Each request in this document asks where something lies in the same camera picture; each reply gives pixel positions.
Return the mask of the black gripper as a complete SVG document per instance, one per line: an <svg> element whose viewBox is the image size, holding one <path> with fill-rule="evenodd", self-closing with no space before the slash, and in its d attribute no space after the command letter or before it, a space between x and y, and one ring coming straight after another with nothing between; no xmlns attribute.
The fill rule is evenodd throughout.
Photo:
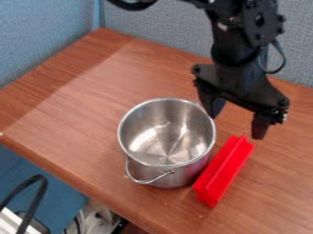
<svg viewBox="0 0 313 234"><path fill-rule="evenodd" d="M220 114L226 101L255 112L252 139L263 139L270 123L286 121L290 100L254 65L223 67L219 64L195 64L192 75L199 100L212 119Z"/></svg>

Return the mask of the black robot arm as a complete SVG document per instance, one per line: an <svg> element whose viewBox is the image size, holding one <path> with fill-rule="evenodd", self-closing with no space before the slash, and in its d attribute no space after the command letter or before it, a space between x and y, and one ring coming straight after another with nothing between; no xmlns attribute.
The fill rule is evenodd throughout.
<svg viewBox="0 0 313 234"><path fill-rule="evenodd" d="M276 0L179 0L205 12L213 43L211 64L192 66L193 86L209 117L226 102L252 112L251 138L263 139L271 125L286 120L290 100L267 79L267 49L280 48L284 16Z"/></svg>

